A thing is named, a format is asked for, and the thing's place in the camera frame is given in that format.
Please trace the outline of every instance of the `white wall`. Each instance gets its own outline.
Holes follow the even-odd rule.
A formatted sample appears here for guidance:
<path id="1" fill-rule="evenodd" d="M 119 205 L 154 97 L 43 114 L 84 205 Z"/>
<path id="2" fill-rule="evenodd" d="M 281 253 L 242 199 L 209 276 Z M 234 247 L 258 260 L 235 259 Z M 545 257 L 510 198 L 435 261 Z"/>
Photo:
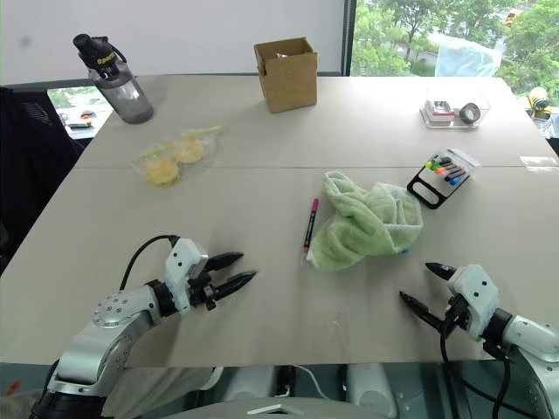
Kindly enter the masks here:
<path id="1" fill-rule="evenodd" d="M 343 0 L 3 0 L 3 85 L 83 79 L 75 35 L 109 36 L 138 75 L 255 72 L 253 44 L 305 36 L 338 72 Z"/>

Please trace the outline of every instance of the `tape roll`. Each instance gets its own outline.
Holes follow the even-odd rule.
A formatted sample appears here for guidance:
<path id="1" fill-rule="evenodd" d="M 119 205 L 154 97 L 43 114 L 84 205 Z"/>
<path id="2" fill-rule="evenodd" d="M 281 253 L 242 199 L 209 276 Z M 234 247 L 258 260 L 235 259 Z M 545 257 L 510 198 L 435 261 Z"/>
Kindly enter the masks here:
<path id="1" fill-rule="evenodd" d="M 480 116 L 480 108 L 475 103 L 465 104 L 459 112 L 460 119 L 467 125 L 472 125 Z"/>

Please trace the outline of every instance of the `plastic bag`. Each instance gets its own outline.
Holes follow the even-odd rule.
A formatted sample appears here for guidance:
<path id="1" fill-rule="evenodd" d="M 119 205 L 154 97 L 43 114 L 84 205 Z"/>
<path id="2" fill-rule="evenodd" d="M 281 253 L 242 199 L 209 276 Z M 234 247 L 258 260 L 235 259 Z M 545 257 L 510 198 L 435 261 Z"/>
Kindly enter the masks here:
<path id="1" fill-rule="evenodd" d="M 444 37 L 438 49 L 435 77 L 491 77 L 501 54 L 465 39 Z"/>
<path id="2" fill-rule="evenodd" d="M 209 162 L 216 152 L 221 125 L 184 129 L 167 141 L 158 142 L 132 161 L 132 167 L 147 183 L 169 186 L 177 183 L 191 168 Z"/>

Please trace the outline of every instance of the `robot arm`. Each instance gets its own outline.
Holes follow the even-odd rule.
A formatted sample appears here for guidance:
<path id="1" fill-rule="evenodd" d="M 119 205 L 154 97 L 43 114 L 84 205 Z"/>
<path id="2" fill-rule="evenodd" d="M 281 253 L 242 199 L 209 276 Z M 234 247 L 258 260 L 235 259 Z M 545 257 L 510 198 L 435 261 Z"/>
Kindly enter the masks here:
<path id="1" fill-rule="evenodd" d="M 458 269 L 426 265 L 448 280 L 453 294 L 445 319 L 438 319 L 425 305 L 400 292 L 406 305 L 445 336 L 460 326 L 472 339 L 484 340 L 484 349 L 495 358 L 508 356 L 523 362 L 528 367 L 529 389 L 540 417 L 559 419 L 559 331 L 501 310 L 498 289 L 479 265 Z"/>
<path id="2" fill-rule="evenodd" d="M 118 291 L 98 303 L 92 320 L 61 356 L 30 418 L 100 418 L 135 342 L 163 317 L 185 315 L 202 303 L 211 310 L 216 301 L 246 285 L 255 271 L 238 274 L 218 287 L 210 283 L 210 271 L 242 256 L 231 252 L 208 258 L 191 240 L 178 239 L 165 263 L 165 282 Z"/>

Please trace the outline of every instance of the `pink marker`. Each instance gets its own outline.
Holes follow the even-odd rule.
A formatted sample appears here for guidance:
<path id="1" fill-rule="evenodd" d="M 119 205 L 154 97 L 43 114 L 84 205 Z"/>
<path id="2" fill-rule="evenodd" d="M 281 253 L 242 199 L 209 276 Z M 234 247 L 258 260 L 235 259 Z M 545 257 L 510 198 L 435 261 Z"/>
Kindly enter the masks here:
<path id="1" fill-rule="evenodd" d="M 311 236 L 313 235 L 314 218 L 316 217 L 316 210 L 318 209 L 318 198 L 313 200 L 313 207 L 311 208 L 311 216 L 308 218 L 307 234 L 305 235 L 305 243 L 303 244 L 303 255 L 306 256 L 308 248 L 311 246 Z"/>

